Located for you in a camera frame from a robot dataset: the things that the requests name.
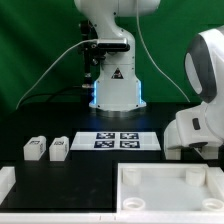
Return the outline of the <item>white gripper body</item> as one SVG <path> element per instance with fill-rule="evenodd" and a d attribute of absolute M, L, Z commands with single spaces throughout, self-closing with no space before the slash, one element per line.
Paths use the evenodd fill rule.
<path fill-rule="evenodd" d="M 199 119 L 173 120 L 164 131 L 164 152 L 168 160 L 180 160 L 183 149 L 194 149 L 203 159 L 218 158 L 220 139 Z"/>

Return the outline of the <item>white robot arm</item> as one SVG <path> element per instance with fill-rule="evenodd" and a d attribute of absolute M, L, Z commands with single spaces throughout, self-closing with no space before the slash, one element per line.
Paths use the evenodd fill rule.
<path fill-rule="evenodd" d="M 90 107 L 109 115 L 146 106 L 135 75 L 135 39 L 115 18 L 139 17 L 157 10 L 160 0 L 74 0 L 92 23 L 94 59 L 100 62 Z M 224 26 L 197 34 L 187 49 L 184 67 L 202 103 L 179 111 L 164 132 L 164 153 L 178 160 L 183 148 L 204 159 L 216 159 L 224 145 Z"/>

